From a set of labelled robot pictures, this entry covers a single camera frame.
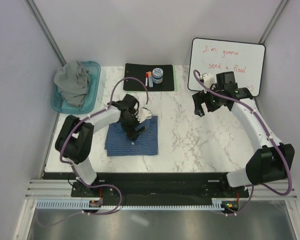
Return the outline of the blue checkered long sleeve shirt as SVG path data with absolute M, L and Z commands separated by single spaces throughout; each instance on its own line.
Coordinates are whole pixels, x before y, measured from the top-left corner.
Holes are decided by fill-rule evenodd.
M 154 156 L 158 154 L 158 117 L 144 121 L 137 129 L 145 127 L 136 140 L 130 140 L 119 123 L 109 125 L 104 149 L 109 157 Z

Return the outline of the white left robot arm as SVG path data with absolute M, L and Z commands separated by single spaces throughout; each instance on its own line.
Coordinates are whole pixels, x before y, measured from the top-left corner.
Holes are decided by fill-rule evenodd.
M 134 96 L 126 94 L 122 100 L 111 100 L 106 108 L 84 119 L 74 115 L 66 117 L 54 147 L 60 153 L 60 161 L 70 165 L 83 183 L 85 194 L 94 197 L 100 191 L 100 185 L 95 181 L 97 173 L 89 160 L 94 134 L 110 124 L 119 123 L 127 138 L 135 141 L 146 130 L 139 126 L 152 116 L 149 109 L 140 107 Z

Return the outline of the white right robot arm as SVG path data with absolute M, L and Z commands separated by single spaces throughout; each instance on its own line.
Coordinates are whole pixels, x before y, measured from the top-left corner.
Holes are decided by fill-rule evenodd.
M 203 87 L 192 96 L 195 115 L 204 116 L 203 104 L 208 112 L 228 108 L 242 125 L 254 150 L 244 168 L 226 174 L 226 180 L 219 184 L 220 193 L 230 197 L 237 187 L 262 185 L 279 196 L 287 196 L 293 187 L 291 166 L 295 149 L 270 130 L 250 90 L 238 86 L 232 71 L 213 76 L 195 69 L 193 76 Z

